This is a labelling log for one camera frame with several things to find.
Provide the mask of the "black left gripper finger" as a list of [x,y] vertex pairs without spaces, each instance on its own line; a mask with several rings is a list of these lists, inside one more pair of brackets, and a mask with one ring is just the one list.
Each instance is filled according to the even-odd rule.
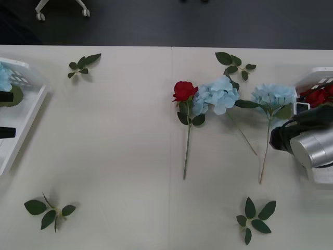
[[9,139],[16,136],[16,128],[0,127],[0,139]]
[[12,103],[14,101],[14,94],[12,92],[0,91],[0,102],[1,103]]

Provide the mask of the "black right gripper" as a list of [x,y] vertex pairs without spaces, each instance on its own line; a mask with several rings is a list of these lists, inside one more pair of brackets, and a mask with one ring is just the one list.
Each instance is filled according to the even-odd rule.
[[319,106],[295,116],[298,124],[329,125],[329,106]]

